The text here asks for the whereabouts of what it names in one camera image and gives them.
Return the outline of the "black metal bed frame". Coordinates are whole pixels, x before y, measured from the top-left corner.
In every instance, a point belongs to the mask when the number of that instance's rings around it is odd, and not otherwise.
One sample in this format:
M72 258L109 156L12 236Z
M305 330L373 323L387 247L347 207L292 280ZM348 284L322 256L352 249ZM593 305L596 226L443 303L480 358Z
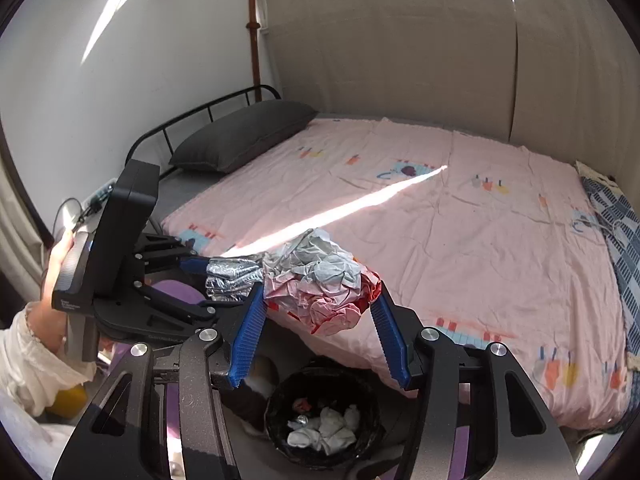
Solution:
M217 119L255 104L258 94L264 101L282 99L281 93L270 84L258 84L217 96L143 133L131 144L124 165L131 159L143 160L160 167L160 180L168 178L178 171L169 162L180 143Z

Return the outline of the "pink patterned bed quilt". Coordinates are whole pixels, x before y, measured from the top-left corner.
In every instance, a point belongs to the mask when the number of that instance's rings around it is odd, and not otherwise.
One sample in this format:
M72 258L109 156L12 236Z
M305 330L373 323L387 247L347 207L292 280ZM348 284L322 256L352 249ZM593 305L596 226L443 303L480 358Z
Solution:
M160 224L206 256L320 226L424 324L506 344L560 425L606 428L629 408L614 269L564 162L434 127L317 118Z

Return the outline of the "dark grey pillow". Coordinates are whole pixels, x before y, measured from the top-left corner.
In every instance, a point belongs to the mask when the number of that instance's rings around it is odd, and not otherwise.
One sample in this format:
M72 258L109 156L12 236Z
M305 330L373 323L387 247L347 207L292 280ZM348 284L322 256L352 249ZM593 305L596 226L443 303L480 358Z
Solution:
M169 165L186 171L231 174L304 130L318 115L310 105L271 100L244 107L191 134Z

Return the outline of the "pink wrapper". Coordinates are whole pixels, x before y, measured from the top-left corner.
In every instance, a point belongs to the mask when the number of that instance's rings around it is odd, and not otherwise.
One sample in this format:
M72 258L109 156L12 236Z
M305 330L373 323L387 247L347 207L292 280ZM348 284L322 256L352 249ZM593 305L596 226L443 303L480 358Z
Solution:
M382 292L382 278L322 229L266 252L262 282L268 309L317 336L354 328Z

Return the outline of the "beige curtain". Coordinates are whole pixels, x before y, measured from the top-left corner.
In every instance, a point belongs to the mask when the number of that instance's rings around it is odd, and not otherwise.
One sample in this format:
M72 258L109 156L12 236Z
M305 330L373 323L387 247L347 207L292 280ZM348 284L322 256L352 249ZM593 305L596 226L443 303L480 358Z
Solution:
M580 160L639 189L639 53L606 0L264 0L285 96Z

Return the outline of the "black lined trash bin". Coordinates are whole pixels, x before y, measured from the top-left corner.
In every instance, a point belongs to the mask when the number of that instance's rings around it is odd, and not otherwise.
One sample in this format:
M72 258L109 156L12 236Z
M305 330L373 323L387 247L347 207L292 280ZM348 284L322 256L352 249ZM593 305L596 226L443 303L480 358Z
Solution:
M353 462L385 434L373 377L320 364L304 367L274 390L265 428L291 463L317 470Z

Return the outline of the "brown wooden pole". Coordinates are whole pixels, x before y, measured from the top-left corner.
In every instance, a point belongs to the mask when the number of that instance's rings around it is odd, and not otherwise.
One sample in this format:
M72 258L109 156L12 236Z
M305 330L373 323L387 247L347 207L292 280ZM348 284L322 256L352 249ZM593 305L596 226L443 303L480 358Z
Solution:
M255 101L262 102L262 81L260 80L258 30L260 24L257 19L257 0L248 0L248 22L246 29L250 34L250 62L252 63L252 77Z

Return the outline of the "blue checkered blanket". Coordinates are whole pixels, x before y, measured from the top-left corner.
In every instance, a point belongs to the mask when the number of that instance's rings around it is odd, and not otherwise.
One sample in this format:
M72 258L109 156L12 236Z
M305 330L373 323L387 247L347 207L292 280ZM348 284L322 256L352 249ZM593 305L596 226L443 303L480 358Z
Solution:
M576 162L591 207L608 246L627 338L628 367L639 368L639 216L617 183Z

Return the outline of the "silver foil wrapper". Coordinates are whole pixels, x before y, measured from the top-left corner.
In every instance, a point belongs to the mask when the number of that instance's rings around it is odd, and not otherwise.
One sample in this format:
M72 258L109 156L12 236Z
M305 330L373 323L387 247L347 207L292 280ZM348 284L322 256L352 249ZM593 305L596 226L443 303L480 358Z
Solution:
M242 302L263 280L262 260L257 257L214 257L206 266L206 294L215 302Z

